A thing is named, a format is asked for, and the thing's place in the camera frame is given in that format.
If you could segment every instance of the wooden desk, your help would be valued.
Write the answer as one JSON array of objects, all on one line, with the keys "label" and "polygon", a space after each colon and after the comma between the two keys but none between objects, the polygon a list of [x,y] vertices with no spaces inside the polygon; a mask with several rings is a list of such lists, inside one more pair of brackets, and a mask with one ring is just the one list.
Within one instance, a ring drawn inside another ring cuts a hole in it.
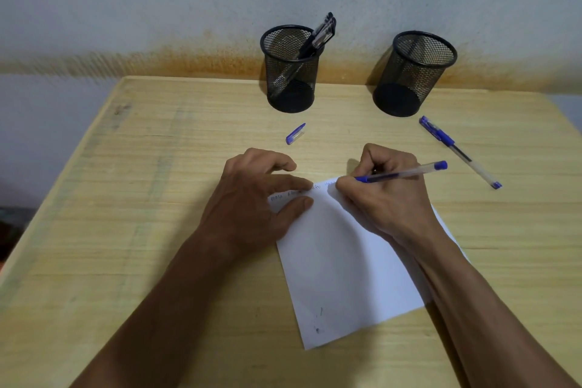
[{"label": "wooden desk", "polygon": [[[288,153],[313,181],[376,142],[447,159],[433,204],[473,264],[582,382],[582,139],[541,94],[435,90],[421,109],[503,182],[494,191],[364,86],[318,85],[282,114],[257,82],[125,78],[0,274],[0,384],[67,386],[147,294],[197,225],[224,161]],[[285,136],[303,121],[292,146]],[[229,277],[186,386],[450,387],[429,314],[408,313],[303,351],[275,247]]]}]

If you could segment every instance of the right hand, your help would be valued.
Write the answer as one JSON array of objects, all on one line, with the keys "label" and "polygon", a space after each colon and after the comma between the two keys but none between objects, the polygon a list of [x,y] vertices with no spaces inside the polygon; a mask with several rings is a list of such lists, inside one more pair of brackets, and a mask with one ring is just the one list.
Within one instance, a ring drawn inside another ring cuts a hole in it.
[{"label": "right hand", "polygon": [[351,176],[341,177],[337,189],[356,204],[383,232],[404,246],[445,234],[428,199],[422,175],[366,184],[354,177],[397,172],[419,166],[411,153],[372,143],[364,146],[360,164]]}]

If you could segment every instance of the black mesh pencil holder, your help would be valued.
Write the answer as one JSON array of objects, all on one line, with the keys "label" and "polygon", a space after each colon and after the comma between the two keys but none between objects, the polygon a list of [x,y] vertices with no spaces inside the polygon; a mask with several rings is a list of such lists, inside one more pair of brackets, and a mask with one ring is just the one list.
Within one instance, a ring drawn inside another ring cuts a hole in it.
[{"label": "black mesh pencil holder", "polygon": [[261,37],[265,54],[266,98],[281,112],[301,112],[313,104],[317,65],[324,46],[317,54],[298,59],[297,54],[313,30],[299,25],[271,28]]},{"label": "black mesh pencil holder", "polygon": [[392,54],[374,90],[374,103],[396,117],[418,112],[457,52],[444,38],[422,31],[405,31],[394,37]]}]

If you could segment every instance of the white wall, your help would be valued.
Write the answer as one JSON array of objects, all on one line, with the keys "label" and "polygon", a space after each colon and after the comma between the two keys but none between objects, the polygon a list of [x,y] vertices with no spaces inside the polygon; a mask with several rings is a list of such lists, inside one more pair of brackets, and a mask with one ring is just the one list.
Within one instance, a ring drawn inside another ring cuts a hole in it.
[{"label": "white wall", "polygon": [[[537,77],[540,86],[569,89],[582,85],[581,2],[0,0],[0,73],[11,72],[8,63],[15,59],[129,55],[167,46],[256,56],[266,29],[315,25],[331,10],[338,33],[324,54],[328,61],[373,65],[397,32],[422,29],[457,46],[457,65],[468,72],[493,68],[495,76],[511,76],[506,73],[517,71],[520,77]],[[99,58],[84,61],[82,72],[89,78],[112,75]],[[51,64],[58,72],[59,62]],[[0,75],[0,205],[41,201],[112,84]]]}]

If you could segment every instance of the sheet of paper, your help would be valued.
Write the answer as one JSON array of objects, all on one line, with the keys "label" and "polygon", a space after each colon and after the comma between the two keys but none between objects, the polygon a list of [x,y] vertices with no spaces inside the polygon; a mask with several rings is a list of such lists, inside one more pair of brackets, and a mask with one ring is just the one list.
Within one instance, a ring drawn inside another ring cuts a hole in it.
[{"label": "sheet of paper", "polygon": [[299,193],[314,199],[277,243],[306,350],[431,301],[416,261],[346,201],[335,180],[269,197],[274,212]]}]

